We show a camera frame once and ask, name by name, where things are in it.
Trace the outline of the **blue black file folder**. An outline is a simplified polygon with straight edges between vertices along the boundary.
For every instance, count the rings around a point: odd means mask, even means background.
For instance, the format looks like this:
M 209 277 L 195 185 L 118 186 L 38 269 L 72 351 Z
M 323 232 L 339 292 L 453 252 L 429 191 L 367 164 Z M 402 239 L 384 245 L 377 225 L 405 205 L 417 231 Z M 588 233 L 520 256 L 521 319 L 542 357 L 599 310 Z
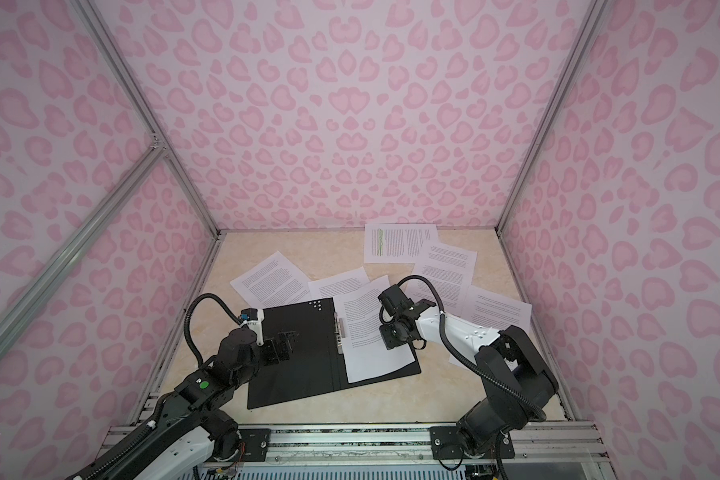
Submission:
M 286 334 L 292 351 L 289 359 L 261 368 L 249 382 L 250 410 L 421 373 L 418 359 L 414 358 L 408 365 L 395 367 L 380 377 L 349 382 L 330 298 L 267 308 L 263 314 L 264 335 Z

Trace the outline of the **printed paper sheet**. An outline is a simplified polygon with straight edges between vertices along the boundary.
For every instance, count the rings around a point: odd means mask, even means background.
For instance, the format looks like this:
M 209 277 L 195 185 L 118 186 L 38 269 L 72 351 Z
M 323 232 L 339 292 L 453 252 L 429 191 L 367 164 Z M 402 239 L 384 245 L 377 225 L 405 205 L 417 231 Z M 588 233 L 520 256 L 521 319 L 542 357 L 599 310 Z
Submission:
M 343 328 L 342 355 L 350 384 L 391 374 L 415 361 L 408 347 L 388 350 L 382 340 L 378 296 L 389 286 L 388 277 L 383 276 L 333 298 Z

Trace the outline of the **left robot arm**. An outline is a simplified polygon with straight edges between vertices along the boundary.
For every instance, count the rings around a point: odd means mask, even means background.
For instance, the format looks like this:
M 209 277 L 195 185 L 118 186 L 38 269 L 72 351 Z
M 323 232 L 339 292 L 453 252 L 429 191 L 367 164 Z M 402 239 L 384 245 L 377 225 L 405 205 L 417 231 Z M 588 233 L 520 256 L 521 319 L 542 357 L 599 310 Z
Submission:
M 178 473 L 180 455 L 190 452 L 186 436 L 199 434 L 202 452 L 190 467 L 207 459 L 244 459 L 246 442 L 238 423 L 222 407 L 236 390 L 268 366 L 291 358 L 294 332 L 260 339 L 248 326 L 236 328 L 219 344 L 218 352 L 174 388 L 161 396 L 153 413 L 98 459 L 72 474 L 72 479 L 135 479 L 151 466 Z

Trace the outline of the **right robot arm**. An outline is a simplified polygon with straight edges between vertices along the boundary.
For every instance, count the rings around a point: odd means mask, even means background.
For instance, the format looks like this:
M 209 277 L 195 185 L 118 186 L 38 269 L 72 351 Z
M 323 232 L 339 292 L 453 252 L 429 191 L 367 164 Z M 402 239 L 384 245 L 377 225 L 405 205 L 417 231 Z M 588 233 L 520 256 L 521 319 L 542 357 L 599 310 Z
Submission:
M 433 457 L 512 458 L 510 433 L 544 422 L 544 407 L 559 389 L 526 331 L 515 325 L 502 330 L 481 327 L 446 313 L 438 300 L 413 301 L 399 285 L 383 290 L 378 300 L 380 334 L 387 349 L 440 344 L 482 382 L 482 400 L 453 426 L 430 429 Z

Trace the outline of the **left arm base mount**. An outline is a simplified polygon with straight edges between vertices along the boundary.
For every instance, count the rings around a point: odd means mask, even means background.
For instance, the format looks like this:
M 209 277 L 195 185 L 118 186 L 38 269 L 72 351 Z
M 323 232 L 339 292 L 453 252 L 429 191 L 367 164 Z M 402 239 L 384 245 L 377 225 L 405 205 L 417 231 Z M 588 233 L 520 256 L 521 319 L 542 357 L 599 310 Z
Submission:
M 263 462 L 269 448 L 272 430 L 241 428 L 223 411 L 213 412 L 200 426 L 212 442 L 210 460 L 215 462 Z

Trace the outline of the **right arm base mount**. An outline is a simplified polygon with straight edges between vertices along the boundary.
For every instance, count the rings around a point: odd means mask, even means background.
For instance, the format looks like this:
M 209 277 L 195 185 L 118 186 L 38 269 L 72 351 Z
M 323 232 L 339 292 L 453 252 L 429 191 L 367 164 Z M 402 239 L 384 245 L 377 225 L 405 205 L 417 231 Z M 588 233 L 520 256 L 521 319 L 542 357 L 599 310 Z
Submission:
M 456 425 L 428 429 L 432 457 L 442 461 L 514 459 L 516 452 L 508 433 L 469 433 Z

